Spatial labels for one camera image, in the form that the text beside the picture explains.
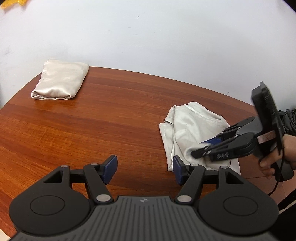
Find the person's right hand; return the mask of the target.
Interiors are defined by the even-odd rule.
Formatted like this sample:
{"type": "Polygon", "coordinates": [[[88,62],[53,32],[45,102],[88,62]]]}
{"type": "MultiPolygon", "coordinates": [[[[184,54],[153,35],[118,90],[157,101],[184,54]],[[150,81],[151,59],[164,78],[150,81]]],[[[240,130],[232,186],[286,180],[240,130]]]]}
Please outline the person's right hand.
{"type": "Polygon", "coordinates": [[[281,153],[279,153],[277,148],[275,148],[271,153],[263,158],[255,156],[258,160],[260,171],[264,174],[264,176],[266,176],[268,180],[270,180],[275,173],[275,169],[271,168],[271,165],[280,160],[283,156],[290,163],[291,168],[295,170],[296,137],[285,134],[283,137],[283,147],[284,149],[281,151],[281,153]]]}

